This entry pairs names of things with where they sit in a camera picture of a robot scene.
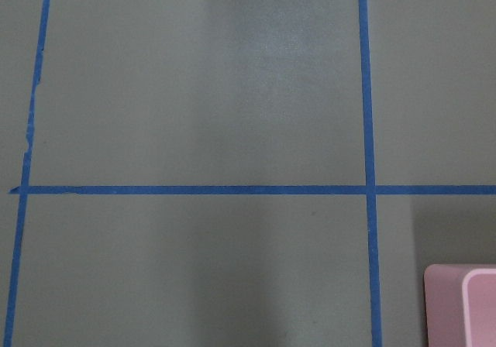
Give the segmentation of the pink plastic box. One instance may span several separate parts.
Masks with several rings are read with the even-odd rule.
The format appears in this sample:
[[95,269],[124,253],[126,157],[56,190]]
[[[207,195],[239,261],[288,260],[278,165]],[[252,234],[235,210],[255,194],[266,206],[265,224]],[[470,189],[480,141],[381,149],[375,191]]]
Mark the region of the pink plastic box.
[[423,280],[429,346],[495,345],[494,264],[433,264]]

